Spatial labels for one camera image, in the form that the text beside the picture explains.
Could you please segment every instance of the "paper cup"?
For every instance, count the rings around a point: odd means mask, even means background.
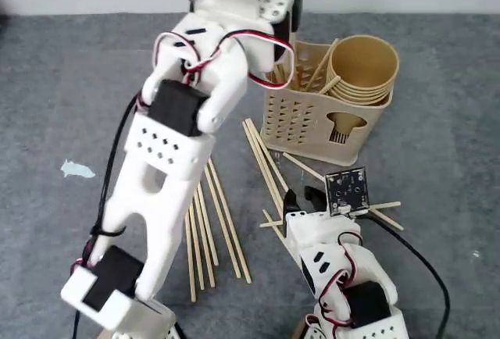
[[[391,91],[389,91],[387,93],[384,92],[380,95],[374,95],[374,96],[365,97],[365,98],[358,98],[358,97],[353,97],[351,95],[346,95],[346,94],[339,92],[339,91],[332,90],[329,92],[329,95],[332,95],[333,97],[340,99],[341,101],[351,103],[353,105],[373,105],[373,104],[376,104],[376,103],[382,101],[384,98],[386,98],[390,92]]]
[[[373,91],[394,82],[399,57],[381,38],[356,35],[341,40],[332,51],[329,72],[353,89]]]

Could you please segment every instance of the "circuit board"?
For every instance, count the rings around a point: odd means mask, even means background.
[[[364,167],[330,173],[325,176],[325,185],[331,216],[370,207]]]

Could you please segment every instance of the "robotic arm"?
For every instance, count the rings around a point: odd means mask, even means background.
[[[180,338],[175,315],[154,297],[177,253],[216,132],[245,94],[248,76],[277,89],[287,87],[293,74],[272,84],[252,72],[269,72],[286,59],[295,66],[288,41],[298,28],[302,0],[191,1],[191,12],[155,42],[153,72],[137,96],[102,228],[87,243],[88,263],[74,269],[61,291],[65,302],[113,332],[113,339]],[[161,186],[157,172],[165,175]],[[362,196],[359,205],[366,203]],[[286,242],[318,301],[301,337],[408,338],[395,307],[396,287],[363,247],[350,217],[359,210],[355,201],[344,205],[329,197],[328,208],[310,214],[292,204],[284,210]],[[146,223],[144,263],[113,244],[133,214]]]
[[[61,291],[64,301],[119,339],[177,337],[175,315],[154,296],[177,252],[215,134],[245,94],[249,72],[263,86],[285,87],[291,77],[276,85],[251,72],[271,71],[279,59],[294,66],[288,38],[295,0],[192,1],[193,12],[155,42],[154,70],[137,97],[140,111],[102,228],[87,243],[88,263],[74,269]],[[158,171],[165,174],[161,186]],[[146,224],[144,263],[110,236],[133,214]]]
[[[364,169],[339,173],[334,181],[340,183],[333,189],[327,179],[327,191],[335,192],[333,203],[329,194],[327,204],[324,194],[318,198],[319,191],[306,192],[307,198],[314,196],[318,212],[302,211],[291,191],[285,196],[285,242],[317,300],[314,314],[306,316],[297,338],[409,338],[402,312],[395,307],[396,286],[373,253],[363,247],[355,221],[355,215],[364,212],[357,207],[356,196],[362,197],[358,202],[367,204],[366,185],[352,184],[360,172],[364,176]],[[340,206],[345,214],[330,210]]]

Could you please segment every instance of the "tan cup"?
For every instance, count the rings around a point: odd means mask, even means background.
[[[339,76],[332,87],[335,97],[360,105],[378,103],[394,86],[399,57],[381,38],[355,35],[338,42],[327,67],[327,82]]]
[[[330,95],[333,95],[335,98],[346,101],[348,103],[352,103],[354,105],[372,105],[386,98],[389,92],[390,91],[385,91],[378,95],[355,96],[347,95],[343,91],[331,91]]]

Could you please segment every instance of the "black cable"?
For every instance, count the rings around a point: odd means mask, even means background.
[[[115,139],[112,142],[111,152],[109,153],[108,164],[106,166],[106,172],[104,174],[104,180],[102,181],[101,197],[99,199],[97,219],[95,220],[94,226],[91,228],[91,236],[88,239],[87,244],[84,247],[84,250],[82,251],[81,265],[83,267],[87,266],[88,259],[91,256],[95,241],[97,240],[97,237],[99,235],[116,237],[116,236],[120,236],[125,231],[125,227],[122,230],[115,232],[115,233],[114,232],[110,233],[110,232],[104,231],[104,230],[102,230],[102,221],[104,220],[104,208],[105,208],[105,204],[106,204],[106,198],[108,196],[109,182],[111,180],[111,172],[113,171],[113,164],[115,162],[116,151],[118,150],[118,144],[120,143],[120,138],[121,138],[121,135],[123,133],[123,128],[125,127],[125,123],[127,122],[127,119],[129,117],[130,113],[132,112],[132,109],[135,106],[137,96],[138,95],[135,95],[130,100],[130,103],[128,104],[127,108],[125,109],[125,112],[123,113],[122,119],[120,121],[120,125],[118,126],[118,129],[116,130]],[[80,323],[80,311],[77,310],[75,312],[75,318],[73,321],[73,333],[71,335],[72,339],[77,339],[78,324],[79,323]]]
[[[375,222],[376,224],[378,224],[380,227],[382,227],[384,230],[386,230],[389,234],[394,236],[397,241],[399,241],[401,244],[403,244],[405,247],[407,247],[408,250],[410,250],[430,271],[430,273],[432,274],[434,279],[439,284],[439,287],[443,291],[443,296],[445,297],[445,312],[443,313],[443,318],[441,319],[441,323],[439,324],[439,329],[437,330],[437,334],[436,334],[436,339],[442,339],[445,335],[446,325],[448,324],[448,318],[450,316],[450,305],[451,304],[450,304],[450,294],[448,293],[448,288],[446,287],[445,282],[439,276],[436,269],[408,241],[406,241],[400,234],[398,234],[396,231],[392,230],[387,224],[382,222],[380,219],[378,219],[374,216],[368,215],[368,214],[365,214],[362,216],[357,216],[356,219],[369,219],[372,222]]]

